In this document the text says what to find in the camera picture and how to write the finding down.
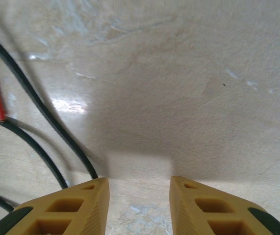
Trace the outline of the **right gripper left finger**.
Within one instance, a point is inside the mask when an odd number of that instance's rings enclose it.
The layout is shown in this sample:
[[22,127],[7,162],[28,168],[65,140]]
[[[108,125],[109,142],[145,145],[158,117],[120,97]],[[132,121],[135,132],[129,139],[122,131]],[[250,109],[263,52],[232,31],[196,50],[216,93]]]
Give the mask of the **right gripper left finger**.
[[105,235],[109,198],[97,178],[30,200],[0,220],[0,235]]

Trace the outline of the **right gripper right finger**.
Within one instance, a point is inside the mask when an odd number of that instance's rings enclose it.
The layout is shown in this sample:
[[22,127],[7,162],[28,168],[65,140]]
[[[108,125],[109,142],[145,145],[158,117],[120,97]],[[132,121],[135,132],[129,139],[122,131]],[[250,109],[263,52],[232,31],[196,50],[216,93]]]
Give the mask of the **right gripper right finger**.
[[173,235],[280,235],[261,206],[181,176],[170,181]]

